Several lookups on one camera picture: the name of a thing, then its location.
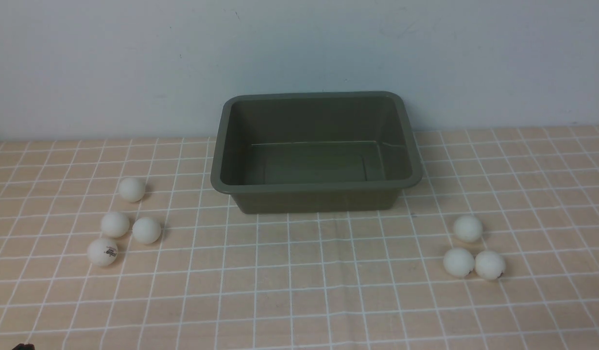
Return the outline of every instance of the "container rim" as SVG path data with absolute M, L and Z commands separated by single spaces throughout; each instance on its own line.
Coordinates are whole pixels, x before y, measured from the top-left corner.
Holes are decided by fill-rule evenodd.
M 210 181 L 213 188 L 225 194 L 240 193 L 296 193 L 296 192 L 338 192 L 338 191 L 363 191 L 363 190 L 388 190 L 410 188 L 422 179 L 422 171 L 413 171 L 410 177 L 401 180 L 384 181 L 350 181 L 350 182 L 322 182 L 303 184 L 262 184 L 262 185 L 229 185 L 222 181 L 222 156 L 226 130 L 230 119 L 232 106 L 237 102 L 258 100 L 284 100 L 287 98 L 350 98 L 350 97 L 387 97 L 395 104 L 395 108 L 403 118 L 399 118 L 405 137 L 405 145 L 410 155 L 410 163 L 415 164 L 413 169 L 422 169 L 420 154 L 415 144 L 414 133 L 411 129 L 410 119 L 405 110 L 405 104 L 399 95 L 390 91 L 347 91 L 347 92 L 308 92 L 308 93 L 273 93 L 261 95 L 240 95 L 228 100 L 222 109 Z

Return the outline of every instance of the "dark object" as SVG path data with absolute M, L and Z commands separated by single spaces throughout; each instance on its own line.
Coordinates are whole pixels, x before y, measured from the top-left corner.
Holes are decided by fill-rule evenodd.
M 13 348 L 12 350 L 35 350 L 34 346 L 32 344 L 18 344 L 17 346 L 15 346 L 15 348 Z
M 388 209 L 421 178 L 393 93 L 252 95 L 223 107 L 211 182 L 244 213 Z

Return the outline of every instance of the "ping pong ball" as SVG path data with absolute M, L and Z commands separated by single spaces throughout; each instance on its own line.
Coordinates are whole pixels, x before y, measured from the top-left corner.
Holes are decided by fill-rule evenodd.
M 101 220 L 101 231 L 111 238 L 122 237 L 129 230 L 129 218 L 121 212 L 107 213 Z
M 463 248 L 452 248 L 444 255 L 444 268 L 461 279 L 474 270 L 474 257 Z
M 142 217 L 133 224 L 133 238 L 142 244 L 151 244 L 161 236 L 161 224 L 151 217 Z
M 118 193 L 124 200 L 134 203 L 144 197 L 146 184 L 136 177 L 126 177 L 120 181 Z
M 474 269 L 482 279 L 491 281 L 504 273 L 506 262 L 500 254 L 492 250 L 484 250 L 477 255 Z
M 481 238 L 483 224 L 472 215 L 462 215 L 455 220 L 453 232 L 460 241 L 472 243 Z
M 118 245 L 109 238 L 99 238 L 88 246 L 88 259 L 96 266 L 107 266 L 115 261 Z

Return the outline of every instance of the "plastic tub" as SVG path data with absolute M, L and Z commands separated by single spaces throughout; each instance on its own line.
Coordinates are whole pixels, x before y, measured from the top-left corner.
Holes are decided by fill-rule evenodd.
M 249 95 L 223 107 L 211 182 L 244 213 L 388 209 L 421 178 L 394 93 Z

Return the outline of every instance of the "white grid line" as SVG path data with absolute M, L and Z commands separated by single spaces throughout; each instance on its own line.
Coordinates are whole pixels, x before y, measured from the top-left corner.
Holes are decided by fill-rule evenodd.
M 206 154 L 208 155 L 208 147 L 210 146 L 209 142 L 206 142 Z M 204 161 L 204 168 L 206 169 L 206 162 L 208 162 L 208 159 Z M 204 188 L 204 176 L 202 177 L 202 181 L 200 182 L 200 189 Z M 202 193 L 200 193 L 200 196 L 198 198 L 198 207 L 201 206 L 202 204 Z M 193 254 L 195 252 L 195 250 L 193 249 L 195 247 L 195 239 L 198 235 L 198 222 L 200 220 L 200 211 L 198 210 L 197 213 L 195 213 L 195 228 L 193 228 L 193 239 L 191 241 L 191 253 L 189 255 L 189 269 L 191 269 L 191 266 L 193 264 Z M 187 296 L 188 296 L 188 291 L 189 291 L 189 283 L 191 281 L 191 273 L 188 272 L 187 274 L 187 280 L 185 281 L 185 295 L 183 296 L 183 304 L 182 304 L 182 308 L 181 310 L 185 310 L 185 305 L 187 303 Z M 179 332 L 176 336 L 176 348 L 175 350 L 179 350 L 179 346 L 181 345 L 181 332 L 182 332 L 182 324 L 184 323 L 184 317 L 185 317 L 185 313 L 183 312 L 181 314 L 181 320 L 179 321 Z

